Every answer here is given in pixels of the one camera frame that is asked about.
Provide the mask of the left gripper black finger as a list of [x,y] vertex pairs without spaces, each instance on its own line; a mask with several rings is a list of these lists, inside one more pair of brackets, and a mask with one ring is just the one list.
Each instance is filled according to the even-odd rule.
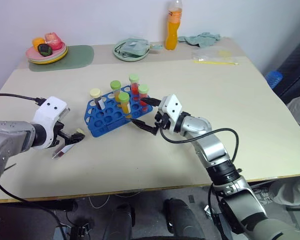
[[81,132],[76,132],[70,136],[70,143],[71,144],[76,144],[81,142],[85,138],[85,134]]
[[58,131],[58,135],[64,139],[64,145],[68,146],[73,144],[73,138],[72,135],[70,135],[69,133],[64,132],[62,129],[60,129]]

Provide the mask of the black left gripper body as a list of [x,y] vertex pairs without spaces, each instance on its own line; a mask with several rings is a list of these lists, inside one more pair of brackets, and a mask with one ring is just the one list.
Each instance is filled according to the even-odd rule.
[[59,130],[63,130],[64,124],[60,121],[57,121],[53,128],[53,140],[52,143],[49,145],[50,148],[53,148],[57,146],[60,143],[60,140],[58,140],[59,137]]

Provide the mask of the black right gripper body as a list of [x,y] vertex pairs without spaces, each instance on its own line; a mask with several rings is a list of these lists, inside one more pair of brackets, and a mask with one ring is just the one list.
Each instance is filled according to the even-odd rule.
[[171,126],[170,117],[167,113],[160,113],[159,111],[156,113],[155,117],[155,130],[159,129],[169,130]]

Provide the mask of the clear yellow-capped test tube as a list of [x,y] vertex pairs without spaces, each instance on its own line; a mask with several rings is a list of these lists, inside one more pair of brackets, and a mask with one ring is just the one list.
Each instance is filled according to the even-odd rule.
[[[77,128],[75,133],[82,133],[85,134],[85,132],[81,129],[81,128]],[[52,159],[59,159],[61,158],[66,152],[68,152],[74,145],[76,145],[77,143],[73,143],[70,145],[65,145],[65,141],[64,143],[62,143],[54,152],[52,155]]]

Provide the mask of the green-capped orange-red test tube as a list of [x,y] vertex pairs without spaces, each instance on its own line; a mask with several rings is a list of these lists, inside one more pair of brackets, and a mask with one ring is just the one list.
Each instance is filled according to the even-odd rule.
[[149,88],[146,84],[140,84],[138,86],[138,93],[139,93],[139,104],[142,108],[142,112],[146,113],[148,111],[148,105],[142,101],[142,98],[147,98],[148,97],[148,91]]

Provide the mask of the green-capped red test tube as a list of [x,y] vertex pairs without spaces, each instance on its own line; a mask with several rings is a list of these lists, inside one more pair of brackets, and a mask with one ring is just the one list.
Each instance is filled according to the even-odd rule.
[[139,94],[139,80],[140,78],[137,74],[132,73],[129,75],[130,90],[134,96],[137,96]]

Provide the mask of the blue test tube rack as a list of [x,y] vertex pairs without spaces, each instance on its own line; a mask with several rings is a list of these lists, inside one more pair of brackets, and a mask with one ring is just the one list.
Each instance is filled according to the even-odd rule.
[[112,92],[102,95],[104,109],[99,109],[93,99],[87,102],[83,119],[93,137],[100,137],[129,123],[130,119],[140,118],[153,110],[151,105],[140,105],[139,96],[132,94],[129,85],[122,87],[121,91],[129,94],[129,114],[123,112]]

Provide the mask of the green-capped orange tube left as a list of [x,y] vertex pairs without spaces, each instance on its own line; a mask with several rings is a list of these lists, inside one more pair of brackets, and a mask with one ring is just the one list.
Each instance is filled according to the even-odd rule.
[[119,103],[120,102],[119,94],[121,93],[121,87],[122,87],[121,82],[119,80],[113,80],[110,82],[110,87],[113,91],[115,100]]

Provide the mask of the pale green round plate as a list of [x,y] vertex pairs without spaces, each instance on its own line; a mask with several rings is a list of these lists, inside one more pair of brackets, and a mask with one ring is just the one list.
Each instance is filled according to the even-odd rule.
[[150,50],[143,56],[137,56],[137,55],[132,55],[132,54],[127,54],[127,55],[123,55],[123,54],[119,54],[118,52],[115,52],[115,47],[118,47],[119,44],[123,43],[122,41],[119,41],[112,49],[112,53],[114,54],[114,56],[116,58],[118,58],[119,60],[125,61],[125,62],[137,62],[140,61],[142,59],[144,59],[147,54],[150,52]]

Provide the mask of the pale green pouch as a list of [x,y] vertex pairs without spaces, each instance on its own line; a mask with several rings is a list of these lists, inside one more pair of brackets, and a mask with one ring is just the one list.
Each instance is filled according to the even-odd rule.
[[122,55],[136,55],[143,56],[150,49],[162,50],[162,44],[151,44],[148,40],[143,38],[127,38],[120,43],[119,46],[115,47],[115,52]]

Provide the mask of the orange drink bottle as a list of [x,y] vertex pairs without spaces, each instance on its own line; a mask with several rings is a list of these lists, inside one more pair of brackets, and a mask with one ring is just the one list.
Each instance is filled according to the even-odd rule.
[[165,48],[173,51],[178,44],[178,29],[181,24],[183,12],[182,0],[171,0],[167,15],[167,36]]

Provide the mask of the yellow thin stick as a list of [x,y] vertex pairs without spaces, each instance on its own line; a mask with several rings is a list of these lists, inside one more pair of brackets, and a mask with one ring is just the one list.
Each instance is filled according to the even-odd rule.
[[222,62],[222,61],[204,61],[204,60],[193,60],[196,64],[206,64],[206,65],[234,65],[237,66],[237,62]]

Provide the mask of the green cloth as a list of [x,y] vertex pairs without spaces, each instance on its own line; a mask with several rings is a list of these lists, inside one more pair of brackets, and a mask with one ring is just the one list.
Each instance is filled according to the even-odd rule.
[[205,48],[213,46],[215,43],[221,40],[219,34],[211,34],[210,32],[203,32],[199,35],[194,36],[179,36],[177,38],[179,43],[185,43],[190,46],[195,46],[199,48]]

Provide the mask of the orange toy fruit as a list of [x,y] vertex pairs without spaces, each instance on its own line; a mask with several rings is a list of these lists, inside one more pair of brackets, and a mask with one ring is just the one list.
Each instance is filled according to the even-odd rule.
[[33,48],[34,48],[36,51],[38,51],[38,46],[39,46],[40,44],[45,44],[45,43],[46,43],[46,41],[45,41],[45,39],[42,38],[42,37],[36,37],[36,38],[34,38],[34,39],[32,40]]

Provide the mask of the white crumpled cloth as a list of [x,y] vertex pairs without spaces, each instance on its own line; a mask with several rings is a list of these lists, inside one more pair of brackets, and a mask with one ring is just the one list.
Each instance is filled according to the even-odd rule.
[[255,188],[253,191],[262,205],[300,205],[300,177],[276,180],[268,187]]

